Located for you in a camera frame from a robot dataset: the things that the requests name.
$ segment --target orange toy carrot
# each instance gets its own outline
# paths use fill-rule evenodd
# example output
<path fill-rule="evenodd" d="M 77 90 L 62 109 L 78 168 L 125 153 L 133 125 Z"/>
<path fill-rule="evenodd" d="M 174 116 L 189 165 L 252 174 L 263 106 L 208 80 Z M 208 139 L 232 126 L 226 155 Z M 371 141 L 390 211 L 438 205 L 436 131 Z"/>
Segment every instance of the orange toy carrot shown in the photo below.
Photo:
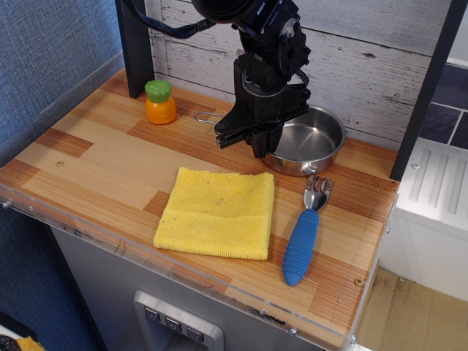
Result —
<path fill-rule="evenodd" d="M 148 99 L 145 103 L 146 118 L 154 124 L 167 124 L 176 119 L 176 102 L 170 95 L 173 87 L 165 80 L 151 80 L 145 85 Z"/>

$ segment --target wooden countertop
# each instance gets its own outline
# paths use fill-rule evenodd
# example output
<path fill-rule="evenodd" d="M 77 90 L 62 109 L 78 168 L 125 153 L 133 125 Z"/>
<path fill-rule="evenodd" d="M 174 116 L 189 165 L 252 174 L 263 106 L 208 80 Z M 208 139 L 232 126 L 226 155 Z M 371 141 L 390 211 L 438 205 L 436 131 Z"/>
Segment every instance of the wooden countertop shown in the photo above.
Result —
<path fill-rule="evenodd" d="M 388 176 L 396 152 L 346 141 L 335 164 L 322 172 L 334 188 L 320 212 L 312 264 L 302 282 L 288 287 L 282 259 L 303 210 L 306 178 L 272 171 L 245 143 L 219 150 L 213 126 L 193 115 L 226 113 L 231 104 L 179 88 L 173 96 L 178 118 L 152 125 L 145 118 L 146 96 L 129 98 L 125 72 L 119 72 L 0 170 L 0 198 L 137 264 L 144 260 L 203 294 L 245 306 L 279 328 L 297 328 L 315 344 L 341 349 L 367 287 L 355 280 L 370 278 L 395 200 L 398 183 Z M 180 166 L 274 175 L 267 261 L 152 247 Z"/>

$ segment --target control panel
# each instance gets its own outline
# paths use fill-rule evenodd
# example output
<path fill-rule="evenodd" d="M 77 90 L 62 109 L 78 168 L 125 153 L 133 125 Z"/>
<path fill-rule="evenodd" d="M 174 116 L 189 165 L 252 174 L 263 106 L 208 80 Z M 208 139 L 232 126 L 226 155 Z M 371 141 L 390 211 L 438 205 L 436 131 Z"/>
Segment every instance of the control panel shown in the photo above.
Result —
<path fill-rule="evenodd" d="M 224 333 L 213 323 L 141 290 L 133 302 L 149 351 L 224 351 Z"/>

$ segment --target metal pot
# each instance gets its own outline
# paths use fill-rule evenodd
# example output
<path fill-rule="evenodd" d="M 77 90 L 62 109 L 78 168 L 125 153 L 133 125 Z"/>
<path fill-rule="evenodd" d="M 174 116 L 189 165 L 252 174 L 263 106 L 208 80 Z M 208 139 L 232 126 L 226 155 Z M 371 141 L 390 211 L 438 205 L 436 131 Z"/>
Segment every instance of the metal pot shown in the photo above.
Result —
<path fill-rule="evenodd" d="M 335 115 L 311 106 L 284 124 L 278 147 L 263 161 L 289 176 L 310 176 L 333 164 L 345 138 L 343 123 Z"/>

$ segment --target floor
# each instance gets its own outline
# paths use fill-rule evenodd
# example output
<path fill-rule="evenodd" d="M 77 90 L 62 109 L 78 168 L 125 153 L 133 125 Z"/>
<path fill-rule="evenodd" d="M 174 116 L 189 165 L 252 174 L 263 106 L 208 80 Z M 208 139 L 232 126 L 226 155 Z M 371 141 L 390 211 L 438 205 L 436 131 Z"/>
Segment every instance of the floor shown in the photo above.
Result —
<path fill-rule="evenodd" d="M 357 335 L 372 351 L 467 351 L 468 302 L 379 268 Z"/>

